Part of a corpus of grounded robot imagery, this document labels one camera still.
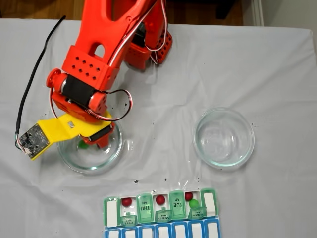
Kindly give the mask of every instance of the mounting hole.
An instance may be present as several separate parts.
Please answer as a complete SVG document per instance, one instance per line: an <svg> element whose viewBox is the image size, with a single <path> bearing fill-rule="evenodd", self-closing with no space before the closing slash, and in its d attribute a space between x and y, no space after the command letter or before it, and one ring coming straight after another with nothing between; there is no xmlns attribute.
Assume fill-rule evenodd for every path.
<svg viewBox="0 0 317 238"><path fill-rule="evenodd" d="M74 125L74 123L72 121L69 121L67 124L69 125L70 128L74 128L75 127L75 125Z"/></svg>

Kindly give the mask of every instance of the pill organizer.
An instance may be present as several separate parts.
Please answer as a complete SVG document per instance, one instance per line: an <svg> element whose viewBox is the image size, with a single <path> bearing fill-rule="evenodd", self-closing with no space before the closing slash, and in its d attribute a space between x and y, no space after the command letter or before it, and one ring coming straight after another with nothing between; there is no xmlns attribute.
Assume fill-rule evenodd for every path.
<svg viewBox="0 0 317 238"><path fill-rule="evenodd" d="M212 188L104 199L105 238L221 238Z"/></svg>

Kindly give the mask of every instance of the empty glass bowl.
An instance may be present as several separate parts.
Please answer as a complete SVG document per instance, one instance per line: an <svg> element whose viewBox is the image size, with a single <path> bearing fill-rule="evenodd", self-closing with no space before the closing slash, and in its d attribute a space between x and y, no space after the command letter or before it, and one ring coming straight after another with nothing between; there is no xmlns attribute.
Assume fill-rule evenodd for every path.
<svg viewBox="0 0 317 238"><path fill-rule="evenodd" d="M201 159L217 169L236 169L252 154L255 138L238 112L214 108L205 112L194 129L194 147Z"/></svg>

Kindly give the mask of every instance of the yellow bracket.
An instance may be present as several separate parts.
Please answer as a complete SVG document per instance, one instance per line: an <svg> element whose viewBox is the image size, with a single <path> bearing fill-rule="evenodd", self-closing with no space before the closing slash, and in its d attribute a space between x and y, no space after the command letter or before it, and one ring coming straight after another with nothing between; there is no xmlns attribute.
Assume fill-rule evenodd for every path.
<svg viewBox="0 0 317 238"><path fill-rule="evenodd" d="M111 118L109 112L106 112L105 117ZM48 139L49 144L31 160L36 159L53 143L60 142L63 140L69 140L78 135L90 137L93 134L100 131L101 129L110 125L110 123L110 121L104 120L100 120L95 123L89 123L77 119L69 114L64 114L59 118L39 120L37 121L37 124L40 126L44 135Z"/></svg>

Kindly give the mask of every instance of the red robotic arm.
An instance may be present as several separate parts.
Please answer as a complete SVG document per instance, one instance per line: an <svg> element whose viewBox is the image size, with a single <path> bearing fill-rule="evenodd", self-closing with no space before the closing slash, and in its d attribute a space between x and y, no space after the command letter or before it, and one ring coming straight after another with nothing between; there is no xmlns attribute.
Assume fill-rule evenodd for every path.
<svg viewBox="0 0 317 238"><path fill-rule="evenodd" d="M64 73L54 69L47 78L58 108L87 122L98 122L106 112L105 91L112 87L123 60L144 70L151 55L155 63L162 63L172 44L168 32L162 35L167 27L165 0L111 2L85 1L80 33L67 53ZM105 49L102 57L95 54L99 45ZM84 140L104 147L113 128L114 123Z"/></svg>

